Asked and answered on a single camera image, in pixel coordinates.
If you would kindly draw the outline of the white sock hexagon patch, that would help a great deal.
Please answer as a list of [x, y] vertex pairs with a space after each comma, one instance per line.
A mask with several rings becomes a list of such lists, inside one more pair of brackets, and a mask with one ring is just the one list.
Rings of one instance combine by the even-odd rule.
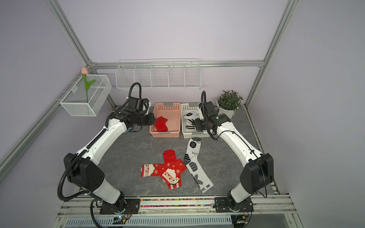
[[192, 111], [184, 115], [183, 118], [186, 120], [195, 121], [196, 119], [200, 119], [200, 113], [199, 111]]

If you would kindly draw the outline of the white black striped sock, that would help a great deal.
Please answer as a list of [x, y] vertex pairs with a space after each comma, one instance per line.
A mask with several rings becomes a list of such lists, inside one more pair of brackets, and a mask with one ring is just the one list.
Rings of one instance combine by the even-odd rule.
[[186, 132], [195, 132], [196, 127], [195, 127], [194, 121], [190, 120], [190, 119], [186, 119], [184, 129], [185, 129]]

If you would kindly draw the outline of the red fuzzy sock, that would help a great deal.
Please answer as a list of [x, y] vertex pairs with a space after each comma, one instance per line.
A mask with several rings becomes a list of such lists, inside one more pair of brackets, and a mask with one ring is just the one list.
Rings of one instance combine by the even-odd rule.
[[157, 118], [155, 122], [155, 128], [158, 132], [168, 132], [168, 127], [166, 125], [168, 119], [164, 118], [163, 116], [160, 116]]

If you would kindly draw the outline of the red santa sock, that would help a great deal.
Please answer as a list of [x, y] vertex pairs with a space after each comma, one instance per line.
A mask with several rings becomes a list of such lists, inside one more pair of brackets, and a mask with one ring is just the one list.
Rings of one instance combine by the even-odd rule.
[[169, 164], [145, 164], [141, 167], [141, 177], [162, 176]]
[[161, 175], [162, 180], [167, 184], [169, 190], [182, 186], [181, 174], [186, 170], [186, 166], [181, 159], [172, 162], [166, 171]]

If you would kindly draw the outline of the white sock grey bird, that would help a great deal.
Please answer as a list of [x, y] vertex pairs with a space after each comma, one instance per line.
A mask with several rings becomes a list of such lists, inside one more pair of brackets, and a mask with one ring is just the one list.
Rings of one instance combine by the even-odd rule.
[[211, 189], [214, 184], [209, 179], [207, 174], [202, 169], [201, 165], [198, 162], [189, 162], [186, 167], [188, 168], [190, 174], [192, 175], [194, 181], [198, 184], [200, 191], [202, 193], [206, 193], [209, 189]]

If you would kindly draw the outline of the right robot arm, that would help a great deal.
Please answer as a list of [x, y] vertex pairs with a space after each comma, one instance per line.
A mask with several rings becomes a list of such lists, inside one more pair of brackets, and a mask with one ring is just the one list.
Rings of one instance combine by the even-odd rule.
[[226, 205], [217, 207], [232, 211], [245, 209], [250, 197], [274, 181], [274, 160], [270, 154], [263, 154], [242, 136], [226, 114], [219, 114], [212, 102], [201, 93], [199, 104], [202, 120], [197, 126], [203, 126], [213, 140], [223, 139], [239, 158], [243, 170], [240, 183], [227, 194]]

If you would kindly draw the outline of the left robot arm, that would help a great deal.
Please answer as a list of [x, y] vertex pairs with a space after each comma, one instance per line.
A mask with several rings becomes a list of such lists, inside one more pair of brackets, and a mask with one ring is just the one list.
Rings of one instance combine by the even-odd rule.
[[144, 126], [155, 123], [154, 114], [149, 113], [150, 105], [147, 98], [142, 98], [141, 84], [133, 83], [126, 102], [107, 116], [102, 130], [77, 153], [64, 157], [65, 171], [57, 188], [61, 201], [88, 194], [95, 201], [110, 207], [115, 214], [125, 212], [128, 206], [125, 195], [106, 180], [98, 165], [122, 134], [136, 133], [136, 127], [142, 130]]

